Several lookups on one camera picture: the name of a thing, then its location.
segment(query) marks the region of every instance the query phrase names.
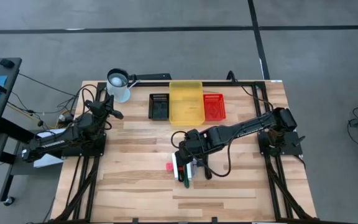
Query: table leg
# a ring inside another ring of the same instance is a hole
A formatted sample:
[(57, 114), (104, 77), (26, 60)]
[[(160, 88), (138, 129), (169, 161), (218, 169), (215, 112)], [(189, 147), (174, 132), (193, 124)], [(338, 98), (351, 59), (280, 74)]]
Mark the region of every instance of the table leg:
[(13, 181), (13, 175), (11, 175), (11, 172), (8, 172), (7, 176), (5, 177), (4, 185), (2, 185), (1, 193), (0, 193), (0, 202), (5, 202), (7, 199), (7, 195), (9, 193), (9, 190), (11, 189)]
[(5, 133), (9, 137), (24, 143), (30, 142), (30, 140), (33, 138), (39, 138), (38, 136), (34, 137), (34, 133), (20, 127), (13, 122), (8, 121), (5, 118), (0, 119), (0, 133)]
[(16, 159), (16, 155), (12, 155), (7, 152), (2, 152), (0, 156), (0, 161), (7, 164), (13, 164), (15, 162), (15, 159)]

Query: gray floor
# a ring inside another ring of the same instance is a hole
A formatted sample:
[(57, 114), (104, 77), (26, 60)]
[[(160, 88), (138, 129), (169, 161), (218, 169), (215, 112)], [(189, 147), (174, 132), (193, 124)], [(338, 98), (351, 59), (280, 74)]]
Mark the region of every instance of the gray floor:
[[(261, 26), (358, 25), (358, 0), (254, 2)], [(0, 29), (211, 25), (251, 25), (247, 1), (0, 0)], [(358, 30), (261, 35), (270, 77), (284, 81), (298, 131), (306, 135), (302, 145), (318, 216), (358, 223), (358, 146), (346, 133), (358, 106)], [(0, 57), (22, 57), (22, 73), (72, 93), (83, 80), (103, 80), (113, 67), (169, 72), (174, 79), (221, 79), (228, 70), (238, 78), (262, 78), (252, 31), (0, 35)], [(68, 99), (22, 77), (14, 91), (41, 111)], [(10, 101), (17, 103), (14, 96)], [(13, 110), (4, 116), (36, 128)], [(56, 117), (43, 118), (53, 124)], [(358, 129), (352, 133), (358, 139)], [(6, 169), (0, 166), (0, 188)], [(17, 202), (0, 203), (0, 223), (41, 222), (58, 176), (56, 170), (15, 177), (10, 195)]]

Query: wooden tabletop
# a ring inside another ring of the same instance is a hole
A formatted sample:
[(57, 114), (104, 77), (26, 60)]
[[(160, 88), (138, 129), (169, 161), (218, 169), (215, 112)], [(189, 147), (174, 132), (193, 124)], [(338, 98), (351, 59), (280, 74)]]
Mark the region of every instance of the wooden tabletop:
[[(269, 101), (275, 107), (288, 107), (283, 83), (265, 83)], [(97, 85), (97, 81), (83, 82), (85, 84)], [(114, 109), (121, 111), (124, 119), (109, 118), (112, 129), (106, 131), (108, 140), (100, 159), (92, 222), (131, 222), (132, 218), (139, 218), (140, 222), (210, 222), (211, 217), (218, 217), (220, 222), (274, 221), (265, 161), (259, 154), (256, 134), (233, 141), (232, 171), (227, 177), (213, 176), (206, 180), (200, 167), (190, 188), (186, 189), (174, 180), (172, 172), (165, 170), (165, 163), (172, 161), (171, 153), (175, 152), (170, 143), (174, 131), (193, 128), (202, 131), (256, 116), (252, 97), (239, 86), (204, 87), (203, 90), (223, 94), (224, 121), (178, 128), (169, 121), (149, 120), (149, 94), (168, 93), (168, 87), (134, 87), (129, 101), (114, 103)], [(76, 115), (81, 114), (83, 106), (81, 97), (78, 101)], [(175, 143), (181, 138), (183, 136), (178, 134)], [(69, 157), (64, 162), (51, 218), (57, 217), (65, 207), (76, 161), (77, 157)], [(303, 164), (293, 156), (282, 156), (282, 161), (289, 191), (307, 213), (315, 216)], [(210, 155), (209, 165), (218, 173), (226, 173), (226, 149)], [(71, 197), (77, 190), (79, 173), (80, 168)], [(278, 189), (277, 192), (282, 217), (285, 217), (282, 195)], [(85, 193), (80, 218), (85, 216), (87, 196)]]

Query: white mug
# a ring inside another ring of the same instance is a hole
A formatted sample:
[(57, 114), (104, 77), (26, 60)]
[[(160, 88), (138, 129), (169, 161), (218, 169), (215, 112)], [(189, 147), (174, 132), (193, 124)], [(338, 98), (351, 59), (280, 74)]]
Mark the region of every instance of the white mug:
[(128, 73), (120, 68), (114, 68), (107, 74), (107, 93), (114, 95), (114, 101), (124, 103), (131, 97), (128, 89)]

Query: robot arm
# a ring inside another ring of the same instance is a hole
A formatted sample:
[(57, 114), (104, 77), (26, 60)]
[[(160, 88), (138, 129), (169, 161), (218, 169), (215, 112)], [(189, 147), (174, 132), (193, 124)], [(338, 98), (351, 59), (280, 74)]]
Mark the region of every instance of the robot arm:
[(62, 133), (46, 138), (33, 139), (22, 150), (22, 159), (34, 162), (46, 153), (61, 156), (100, 156), (104, 149), (104, 124), (107, 117), (113, 115), (122, 119), (121, 112), (113, 109), (114, 97), (109, 96), (103, 102), (85, 101), (91, 113), (77, 117), (73, 124)]
[(233, 139), (237, 139), (260, 130), (270, 129), (269, 140), (273, 145), (280, 144), (283, 132), (296, 128), (296, 122), (289, 109), (275, 108), (271, 113), (244, 121), (232, 126), (214, 126), (202, 132), (196, 129), (188, 131), (185, 140), (179, 143), (175, 153), (179, 166), (222, 150)]

